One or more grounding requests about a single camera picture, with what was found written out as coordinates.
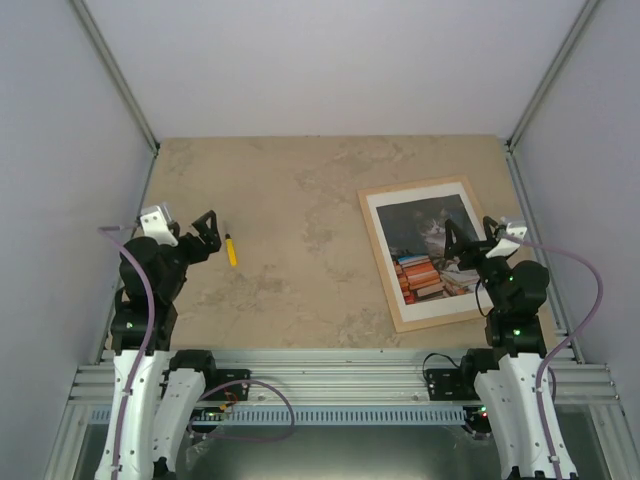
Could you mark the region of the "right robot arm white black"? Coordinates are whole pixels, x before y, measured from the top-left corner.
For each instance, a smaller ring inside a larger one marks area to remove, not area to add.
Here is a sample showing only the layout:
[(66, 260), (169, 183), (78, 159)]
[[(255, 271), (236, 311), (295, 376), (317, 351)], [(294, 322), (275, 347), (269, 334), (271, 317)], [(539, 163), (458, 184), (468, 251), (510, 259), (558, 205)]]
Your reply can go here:
[(549, 271), (523, 260), (508, 263), (527, 228), (485, 217), (475, 240), (453, 220), (445, 222), (445, 257), (476, 272), (492, 307), (484, 348), (470, 349), (458, 378), (464, 395), (487, 408), (504, 479), (576, 479), (557, 419), (547, 346), (538, 316), (547, 300)]

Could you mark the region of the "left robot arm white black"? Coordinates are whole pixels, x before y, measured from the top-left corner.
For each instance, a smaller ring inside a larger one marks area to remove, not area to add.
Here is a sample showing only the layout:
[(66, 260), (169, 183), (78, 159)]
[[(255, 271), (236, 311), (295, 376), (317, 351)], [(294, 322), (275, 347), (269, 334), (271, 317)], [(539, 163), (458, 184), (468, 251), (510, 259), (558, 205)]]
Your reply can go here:
[(121, 288), (114, 299), (111, 348), (114, 393), (98, 479), (174, 479), (176, 461), (198, 399), (218, 390), (208, 350), (172, 353), (174, 302), (190, 266), (222, 246), (214, 211), (181, 233), (163, 206), (144, 210), (142, 233), (119, 251)]

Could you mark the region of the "yellow handled screwdriver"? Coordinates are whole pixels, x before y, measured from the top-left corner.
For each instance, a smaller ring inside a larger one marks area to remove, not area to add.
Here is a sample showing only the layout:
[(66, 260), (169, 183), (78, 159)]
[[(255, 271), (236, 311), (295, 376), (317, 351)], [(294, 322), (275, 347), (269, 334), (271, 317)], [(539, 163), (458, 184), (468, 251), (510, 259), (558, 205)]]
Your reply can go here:
[(225, 247), (226, 247), (229, 264), (232, 267), (236, 267), (238, 265), (236, 249), (235, 249), (234, 241), (229, 233), (225, 234)]

